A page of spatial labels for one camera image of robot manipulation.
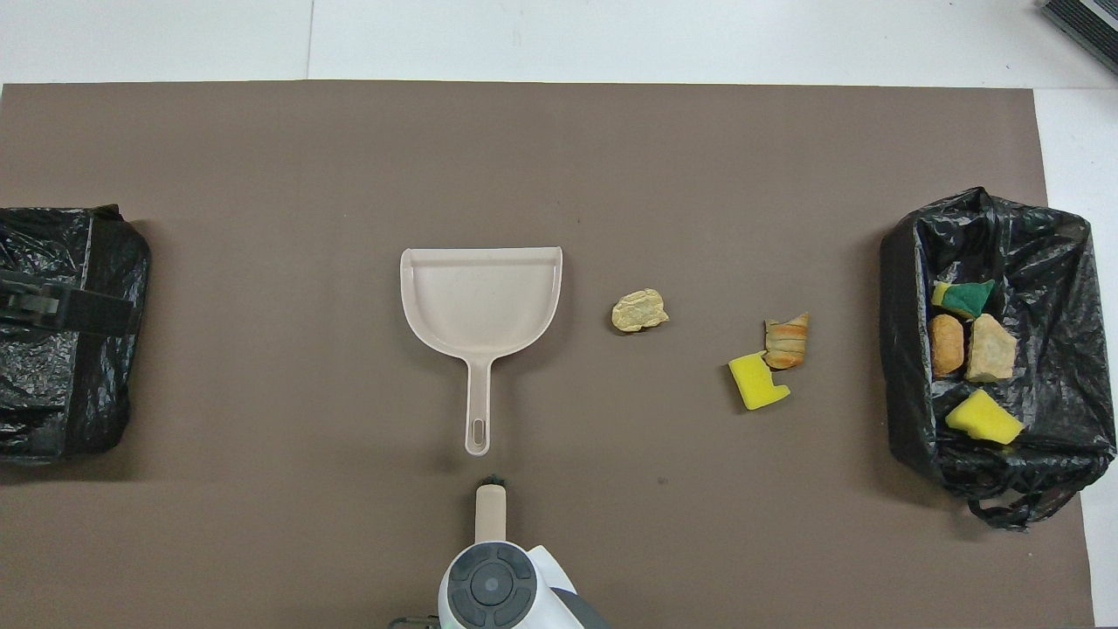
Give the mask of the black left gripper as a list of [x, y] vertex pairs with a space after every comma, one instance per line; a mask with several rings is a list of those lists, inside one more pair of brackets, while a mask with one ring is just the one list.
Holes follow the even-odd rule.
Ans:
[[1, 317], [23, 325], [59, 325], [79, 333], [131, 333], [135, 304], [96, 292], [69, 292], [51, 282], [1, 271]]

